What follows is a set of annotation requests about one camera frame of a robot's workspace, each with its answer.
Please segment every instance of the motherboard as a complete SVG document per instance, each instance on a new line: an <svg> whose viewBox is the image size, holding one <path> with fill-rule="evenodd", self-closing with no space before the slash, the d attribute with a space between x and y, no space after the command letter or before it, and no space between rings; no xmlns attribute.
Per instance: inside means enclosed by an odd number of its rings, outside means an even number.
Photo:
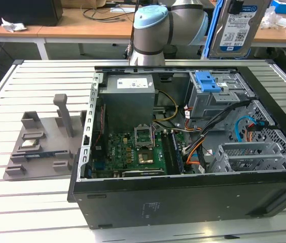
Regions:
<svg viewBox="0 0 286 243"><path fill-rule="evenodd" d="M138 176L139 173L167 175L169 166L166 161L172 156L171 153L178 152L169 161L178 163L178 159L181 160L181 152L186 145L182 132L153 132L151 137L147 130L135 134L132 132L108 135L106 158L96 159L93 163L97 178ZM167 142L167 137L173 137L174 140ZM151 146L141 146L150 142Z"/></svg>

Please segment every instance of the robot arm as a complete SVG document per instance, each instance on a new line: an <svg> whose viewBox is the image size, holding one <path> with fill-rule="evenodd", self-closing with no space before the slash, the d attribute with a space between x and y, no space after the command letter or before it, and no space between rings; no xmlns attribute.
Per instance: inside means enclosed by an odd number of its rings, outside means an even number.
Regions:
<svg viewBox="0 0 286 243"><path fill-rule="evenodd" d="M130 65L165 65L164 45L198 45L207 24L208 16L199 0L176 0L170 12L159 5L139 9Z"/></svg>

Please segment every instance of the blue drive bay latch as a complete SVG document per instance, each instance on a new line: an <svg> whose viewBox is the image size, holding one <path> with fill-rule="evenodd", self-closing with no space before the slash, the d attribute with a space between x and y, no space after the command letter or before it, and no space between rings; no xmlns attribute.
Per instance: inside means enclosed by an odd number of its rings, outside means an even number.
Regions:
<svg viewBox="0 0 286 243"><path fill-rule="evenodd" d="M202 92L219 93L221 88L216 84L215 78L208 71L196 71L196 81L198 81Z"/></svg>

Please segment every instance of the open computer tower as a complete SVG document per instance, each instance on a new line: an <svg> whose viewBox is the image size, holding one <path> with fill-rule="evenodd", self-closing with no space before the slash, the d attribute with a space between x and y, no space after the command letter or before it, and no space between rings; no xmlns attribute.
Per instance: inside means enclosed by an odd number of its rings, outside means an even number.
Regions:
<svg viewBox="0 0 286 243"><path fill-rule="evenodd" d="M91 229L274 216L286 114L248 67L96 67L69 195Z"/></svg>

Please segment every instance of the yellow wire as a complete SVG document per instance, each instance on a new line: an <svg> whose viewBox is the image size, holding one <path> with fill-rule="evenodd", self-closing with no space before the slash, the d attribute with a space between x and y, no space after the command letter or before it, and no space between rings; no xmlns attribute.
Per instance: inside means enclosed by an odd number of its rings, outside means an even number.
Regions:
<svg viewBox="0 0 286 243"><path fill-rule="evenodd" d="M159 90L159 92L165 94L174 103L175 111L174 111L174 114L172 116L170 116L170 117L161 118L161 119L153 119L154 122L163 122L165 120L170 120L170 119L174 118L177 115L177 113L178 113L178 106L177 106L176 102L174 101L174 99L170 95L168 95L166 92L164 92L162 90Z"/></svg>

